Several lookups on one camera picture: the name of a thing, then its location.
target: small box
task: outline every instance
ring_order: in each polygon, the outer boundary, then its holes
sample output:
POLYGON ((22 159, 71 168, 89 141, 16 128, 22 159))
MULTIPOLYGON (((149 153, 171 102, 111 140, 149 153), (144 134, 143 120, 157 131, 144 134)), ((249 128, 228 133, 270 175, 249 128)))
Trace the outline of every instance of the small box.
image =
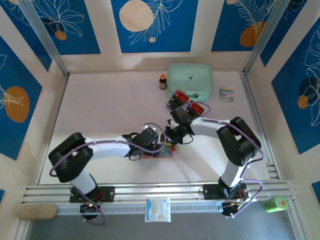
POLYGON ((207 64, 172 63, 168 69, 167 81, 169 99, 180 90, 191 100, 205 102, 213 90, 212 69, 207 64))

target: white floral drawing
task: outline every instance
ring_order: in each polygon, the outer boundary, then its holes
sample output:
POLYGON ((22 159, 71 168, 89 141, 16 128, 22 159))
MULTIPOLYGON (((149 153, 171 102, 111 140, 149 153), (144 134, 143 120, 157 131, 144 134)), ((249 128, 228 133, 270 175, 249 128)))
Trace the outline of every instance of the white floral drawing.
MULTIPOLYGON (((296 3, 290 1, 287 9, 283 13, 283 17, 288 19, 288 14, 290 11, 298 11, 303 5, 305 0, 296 3)), ((245 19, 246 24, 254 29, 255 39, 257 40, 263 28, 263 22, 265 22, 274 9, 277 0, 264 0, 261 7, 258 7, 256 0, 227 0, 228 4, 234 4, 238 8, 240 17, 245 19)))
MULTIPOLYGON (((125 17, 130 18, 132 21, 139 21, 141 28, 137 30, 131 30, 131 35, 129 36, 132 39, 130 45, 142 40, 149 40, 151 43, 154 43, 157 37, 166 30, 166 26, 170 26, 170 14, 181 6, 183 0, 129 0, 122 7, 121 11, 127 7, 127 14, 125 17)), ((130 30, 131 28, 126 27, 126 25, 121 22, 122 25, 130 30)))
MULTIPOLYGON (((2 1, 6 3, 5 6, 14 17, 29 25, 18 5, 9 0, 2 1)), ((33 0, 31 3, 48 32, 55 35, 59 40, 66 40, 66 33, 82 37, 83 32, 77 24, 81 23, 85 16, 70 10, 69 0, 33 0)))
MULTIPOLYGON (((6 63, 7 56, 0 54, 0 70, 6 63)), ((1 87, 0 85, 0 109, 2 109, 5 105, 10 106, 11 104, 17 104, 23 106, 24 104, 21 102, 24 97, 14 97, 8 93, 1 87)))
POLYGON ((298 99, 301 109, 311 107, 311 126, 320 124, 320 26, 313 34, 304 58, 309 86, 298 99))

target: beige circle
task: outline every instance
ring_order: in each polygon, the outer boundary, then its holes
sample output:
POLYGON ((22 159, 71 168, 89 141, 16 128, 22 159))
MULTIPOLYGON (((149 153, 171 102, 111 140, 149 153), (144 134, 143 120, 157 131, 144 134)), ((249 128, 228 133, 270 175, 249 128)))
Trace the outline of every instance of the beige circle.
POLYGON ((17 3, 17 0, 8 0, 9 2, 11 2, 11 3, 13 3, 13 4, 15 4, 15 5, 17 5, 18 3, 17 3))
POLYGON ((151 8, 141 0, 127 1, 119 12, 121 24, 131 32, 146 30, 154 22, 151 8))
POLYGON ((238 0, 226 0, 226 3, 231 5, 231 4, 235 4, 238 0))

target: leaf illustration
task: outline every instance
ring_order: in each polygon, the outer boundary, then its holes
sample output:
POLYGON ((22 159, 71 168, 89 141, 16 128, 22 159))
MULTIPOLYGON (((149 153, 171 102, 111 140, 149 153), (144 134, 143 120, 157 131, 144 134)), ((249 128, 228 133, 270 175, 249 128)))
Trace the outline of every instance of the leaf illustration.
POLYGON ((59 16, 64 15, 65 12, 69 10, 69 8, 70 8, 69 0, 60 0, 57 7, 59 16))
POLYGON ((320 37, 318 31, 311 38, 304 58, 304 64, 307 67, 317 67, 320 65, 320 37))
POLYGON ((72 22, 65 22, 63 23, 65 26, 65 29, 72 33, 72 34, 76 34, 79 37, 82 37, 82 31, 80 29, 80 27, 78 27, 76 24, 72 23, 72 22))
POLYGON ((17 4, 10 2, 9 0, 2 0, 4 5, 11 11, 14 10, 16 7, 19 7, 17 4))
POLYGON ((142 39, 145 36, 146 31, 135 31, 133 34, 129 36, 129 38, 134 38, 130 45, 135 44, 140 39, 142 39))
POLYGON ((284 19, 288 20, 289 12, 296 12, 299 11, 302 5, 304 4, 305 0, 302 1, 290 1, 288 6, 286 7, 285 11, 283 12, 282 16, 284 19))
POLYGON ((182 2, 184 0, 180 0, 179 3, 174 8, 171 9, 171 7, 173 6, 172 2, 174 2, 174 1, 175 0, 164 0, 163 1, 163 5, 165 5, 166 12, 171 13, 174 10, 176 10, 177 8, 180 7, 180 5, 182 4, 182 2))
POLYGON ((261 20, 263 21, 272 11, 272 9, 274 9, 275 5, 277 3, 277 0, 269 0, 269 3, 267 3, 267 0, 264 0, 264 3, 262 4, 261 8, 260 8, 260 12, 261 12, 261 20))
POLYGON ((55 5, 52 4, 50 1, 37 0, 37 4, 41 6, 44 13, 47 13, 47 15, 49 15, 55 20, 58 19, 58 10, 55 8, 55 5))
POLYGON ((255 0, 238 0, 235 5, 238 7, 240 17, 245 19, 247 25, 254 26, 260 21, 262 14, 255 0))
POLYGON ((311 126, 317 126, 320 124, 320 101, 317 99, 311 106, 311 126))
POLYGON ((79 14, 76 11, 65 11, 63 16, 60 18, 61 21, 78 24, 85 19, 85 15, 79 14))
POLYGON ((0 54, 0 69, 2 69, 2 67, 5 65, 6 63, 6 55, 0 54))

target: purple cable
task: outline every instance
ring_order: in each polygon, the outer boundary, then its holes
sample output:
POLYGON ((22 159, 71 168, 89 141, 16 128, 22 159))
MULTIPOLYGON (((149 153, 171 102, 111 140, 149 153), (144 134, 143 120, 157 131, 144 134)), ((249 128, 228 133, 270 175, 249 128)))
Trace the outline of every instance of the purple cable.
MULTIPOLYGON (((80 145, 80 146, 77 146, 75 149, 72 149, 70 152, 68 152, 66 155, 64 155, 64 156, 63 156, 58 162, 56 162, 56 164, 50 169, 49 175, 50 175, 51 177, 57 177, 57 175, 54 175, 54 174, 53 174, 53 171, 54 171, 64 160, 66 160, 67 157, 69 157, 71 154, 73 154, 74 152, 78 151, 79 149, 82 149, 82 148, 84 148, 84 147, 91 146, 91 145, 96 145, 96 144, 117 144, 117 143, 119 143, 119 144, 126 144, 126 145, 134 146, 134 147, 136 147, 136 148, 138 148, 138 149, 140 149, 140 150, 142 150, 142 151, 144 151, 144 152, 151 153, 151 154, 160 152, 160 151, 161 151, 162 149, 164 149, 164 147, 166 146, 166 142, 167 142, 166 133, 165 133, 165 131, 164 131, 158 124, 153 123, 153 122, 147 122, 147 123, 145 123, 143 126, 148 125, 148 124, 149 124, 149 125, 154 125, 154 126, 158 127, 158 128, 161 130, 162 134, 163 134, 164 143, 162 144, 162 146, 161 146, 158 150, 151 151, 151 150, 148 150, 148 149, 144 149, 143 147, 140 147, 140 146, 138 146, 138 145, 136 145, 136 144, 134 144, 134 143, 132 143, 132 142, 127 142, 127 141, 116 141, 116 140, 100 140, 100 141, 96 141, 96 142, 91 141, 91 142, 84 143, 84 144, 82 144, 82 145, 80 145)), ((78 188, 75 187, 75 186, 74 186, 74 188, 78 191, 78 193, 79 193, 82 197, 84 197, 84 199, 85 199, 86 201, 88 201, 89 203, 91 203, 91 204, 93 205, 93 207, 94 207, 94 208, 102 215, 102 217, 103 217, 103 222, 100 222, 100 223, 98 223, 98 222, 93 222, 93 221, 87 221, 87 220, 85 219, 85 211, 83 211, 83 213, 82 213, 83 220, 84 220, 86 223, 91 224, 91 225, 98 225, 98 226, 103 225, 103 224, 106 222, 106 216, 105 216, 105 214, 104 214, 104 213, 101 211, 101 209, 98 208, 97 205, 96 205, 94 202, 92 202, 80 189, 78 189, 78 188)))
POLYGON ((253 179, 242 179, 243 182, 249 182, 249 183, 257 183, 260 184, 260 188, 258 189, 258 191, 256 191, 255 195, 253 195, 253 197, 242 207, 240 208, 240 210, 238 210, 235 214, 232 215, 232 217, 234 218, 235 216, 237 216, 239 213, 241 213, 241 211, 243 209, 245 209, 257 196, 258 194, 261 192, 262 188, 263 188, 263 183, 259 180, 253 180, 253 179))

